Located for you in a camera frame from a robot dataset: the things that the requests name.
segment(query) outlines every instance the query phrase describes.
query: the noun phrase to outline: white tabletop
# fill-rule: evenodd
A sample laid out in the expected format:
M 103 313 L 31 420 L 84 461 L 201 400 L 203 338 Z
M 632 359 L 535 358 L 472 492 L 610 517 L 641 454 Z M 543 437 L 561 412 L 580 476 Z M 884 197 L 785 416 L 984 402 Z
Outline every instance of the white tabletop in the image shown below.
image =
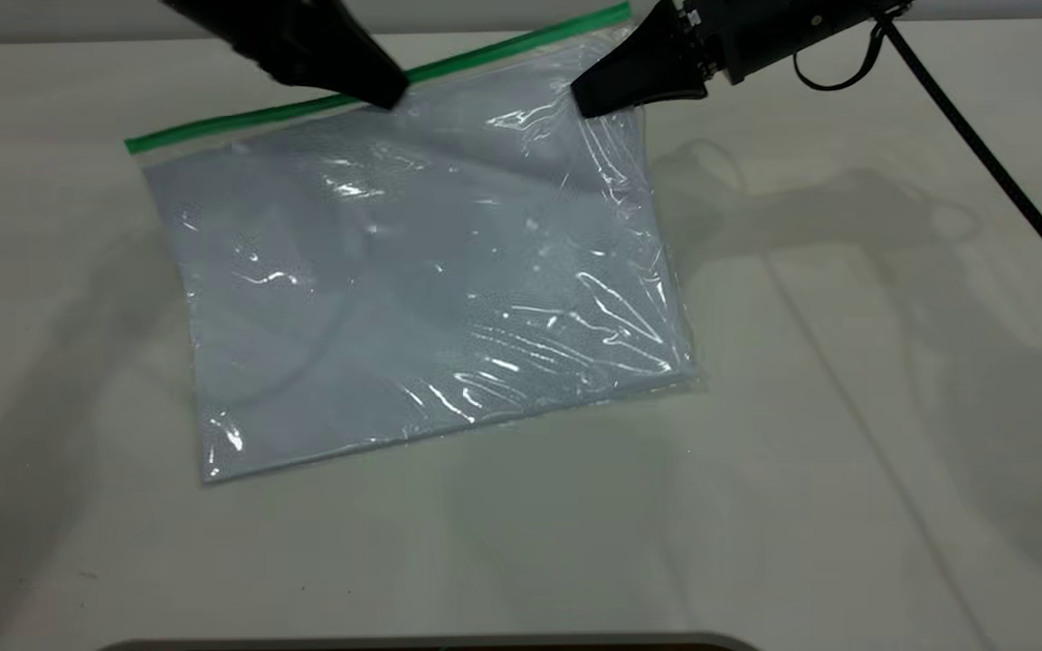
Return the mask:
M 1042 22 L 902 29 L 1042 206 Z M 648 111 L 701 386 L 202 487 L 181 285 L 121 140 L 315 92 L 210 41 L 0 46 L 1 650 L 1042 648 L 1042 244 L 890 48 L 844 93 L 787 64 L 711 90 Z

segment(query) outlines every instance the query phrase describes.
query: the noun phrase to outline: clear plastic bag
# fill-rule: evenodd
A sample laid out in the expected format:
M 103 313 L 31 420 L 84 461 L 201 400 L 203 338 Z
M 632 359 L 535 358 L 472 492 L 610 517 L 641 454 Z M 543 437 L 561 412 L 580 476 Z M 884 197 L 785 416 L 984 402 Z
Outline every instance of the clear plastic bag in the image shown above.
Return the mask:
M 616 40 L 145 167 L 206 481 L 694 375 L 637 116 L 582 120 L 570 94 Z

